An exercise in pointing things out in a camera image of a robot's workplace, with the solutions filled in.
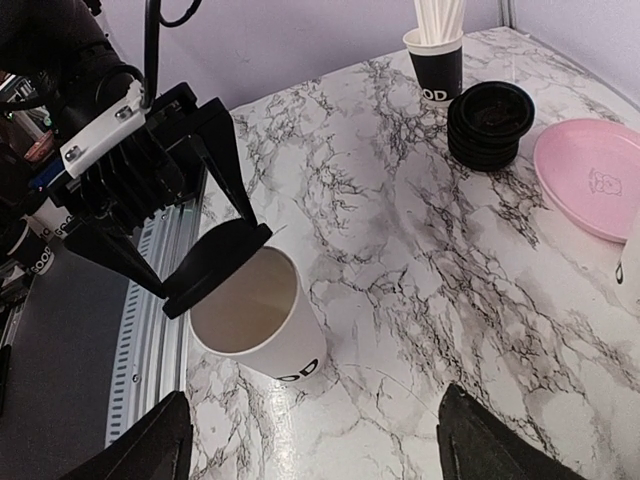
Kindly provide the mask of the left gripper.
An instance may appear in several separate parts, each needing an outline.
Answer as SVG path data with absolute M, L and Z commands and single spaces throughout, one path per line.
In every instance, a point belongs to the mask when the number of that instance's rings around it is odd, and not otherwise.
M 205 165 L 240 217 L 258 225 L 245 189 L 234 122 L 219 98 L 197 111 L 196 96 L 182 82 L 154 103 L 143 128 L 123 140 L 77 179 L 59 159 L 37 175 L 37 189 L 81 219 L 63 239 L 70 252 L 116 272 L 160 299 L 162 281 L 126 237 L 102 230 L 135 230 L 156 212 L 196 198 L 204 165 L 193 137 L 182 127 L 191 114 L 194 134 L 209 156 Z

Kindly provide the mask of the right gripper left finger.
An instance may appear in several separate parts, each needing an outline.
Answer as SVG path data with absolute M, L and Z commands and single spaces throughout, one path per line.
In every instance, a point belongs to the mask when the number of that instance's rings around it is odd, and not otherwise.
M 100 454 L 65 479 L 187 479 L 193 425 L 182 391 L 169 393 Z

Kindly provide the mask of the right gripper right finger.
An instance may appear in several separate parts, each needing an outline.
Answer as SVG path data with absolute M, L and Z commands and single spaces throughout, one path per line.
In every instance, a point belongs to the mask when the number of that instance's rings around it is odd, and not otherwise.
M 436 433 L 445 479 L 582 479 L 521 439 L 455 383 L 439 404 Z

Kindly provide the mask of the black cup lid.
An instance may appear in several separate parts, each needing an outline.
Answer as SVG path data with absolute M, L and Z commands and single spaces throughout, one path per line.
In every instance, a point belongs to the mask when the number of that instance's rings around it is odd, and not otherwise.
M 252 226 L 241 218 L 209 230 L 164 281 L 166 316 L 175 319 L 194 307 L 239 270 L 272 235 L 265 223 Z

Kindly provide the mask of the white paper cup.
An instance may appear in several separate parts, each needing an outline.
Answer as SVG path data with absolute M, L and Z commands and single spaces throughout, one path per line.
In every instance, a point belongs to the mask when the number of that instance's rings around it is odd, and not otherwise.
M 320 372 L 327 342 L 295 263 L 282 250 L 261 248 L 190 309 L 191 330 L 214 355 L 280 382 Z

